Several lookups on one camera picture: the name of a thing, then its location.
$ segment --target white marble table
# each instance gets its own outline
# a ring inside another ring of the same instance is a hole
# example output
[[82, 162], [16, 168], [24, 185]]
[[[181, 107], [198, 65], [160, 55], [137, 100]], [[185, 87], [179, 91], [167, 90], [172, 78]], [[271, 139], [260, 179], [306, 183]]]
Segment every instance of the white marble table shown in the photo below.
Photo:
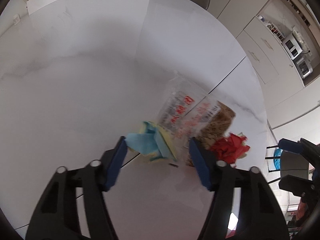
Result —
[[[267, 119], [254, 69], [228, 30], [193, 2], [58, 0], [4, 33], [0, 206], [13, 227], [28, 224], [57, 167], [83, 167], [154, 120], [174, 71], [236, 112], [229, 131], [243, 132], [251, 146], [237, 166], [261, 167]], [[120, 239], [196, 239], [212, 193], [193, 168], [138, 156], [105, 198]]]

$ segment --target white appliance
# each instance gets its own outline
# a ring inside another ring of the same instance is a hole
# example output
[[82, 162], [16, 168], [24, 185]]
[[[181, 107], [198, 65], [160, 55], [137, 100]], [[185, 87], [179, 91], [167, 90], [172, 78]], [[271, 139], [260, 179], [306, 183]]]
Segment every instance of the white appliance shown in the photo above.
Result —
[[299, 71], [301, 78], [306, 78], [313, 71], [310, 60], [308, 60], [305, 55], [301, 55], [301, 57], [295, 61], [295, 65]]
[[295, 59], [300, 53], [302, 53], [302, 48], [292, 33], [282, 41], [282, 45], [288, 52], [291, 59]]

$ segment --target gold handle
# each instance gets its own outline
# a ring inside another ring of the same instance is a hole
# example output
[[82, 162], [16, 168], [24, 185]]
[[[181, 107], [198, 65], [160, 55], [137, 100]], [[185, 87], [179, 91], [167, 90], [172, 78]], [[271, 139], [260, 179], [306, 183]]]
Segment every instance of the gold handle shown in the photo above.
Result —
[[257, 58], [257, 56], [256, 56], [253, 52], [251, 52], [251, 51], [249, 51], [249, 52], [251, 53], [252, 57], [253, 57], [256, 61], [260, 62], [260, 60]]
[[269, 49], [272, 49], [272, 50], [273, 50], [273, 48], [271, 47], [271, 45], [269, 44], [269, 42], [267, 42], [267, 40], [264, 40], [264, 42], [265, 42], [265, 44], [269, 47]]

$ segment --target table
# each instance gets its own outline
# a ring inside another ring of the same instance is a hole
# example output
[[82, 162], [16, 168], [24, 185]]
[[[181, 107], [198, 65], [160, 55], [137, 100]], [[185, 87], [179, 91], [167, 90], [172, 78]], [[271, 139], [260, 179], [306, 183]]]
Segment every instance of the table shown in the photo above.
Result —
[[[57, 0], [0, 37], [0, 65], [0, 206], [14, 228], [28, 224], [57, 167], [83, 167], [154, 120], [175, 71], [236, 112], [229, 130], [251, 146], [238, 168], [263, 164], [255, 71], [228, 30], [189, 0]], [[120, 239], [196, 239], [211, 198], [193, 168], [140, 155], [105, 194]]]

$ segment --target silver screw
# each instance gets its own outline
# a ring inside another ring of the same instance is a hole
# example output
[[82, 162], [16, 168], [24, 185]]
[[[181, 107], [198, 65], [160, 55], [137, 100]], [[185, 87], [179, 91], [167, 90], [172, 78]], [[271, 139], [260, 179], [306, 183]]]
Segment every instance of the silver screw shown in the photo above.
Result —
[[255, 167], [255, 166], [251, 167], [250, 171], [255, 173], [255, 174], [260, 173], [260, 169], [258, 167]]
[[94, 161], [90, 162], [91, 167], [98, 167], [100, 164], [101, 164], [101, 161], [99, 161], [99, 160], [94, 160]]
[[227, 166], [227, 163], [225, 161], [217, 161], [217, 165], [219, 167], [225, 167], [225, 166]]
[[65, 166], [61, 166], [59, 168], [57, 168], [57, 173], [64, 173], [67, 170], [67, 168]]

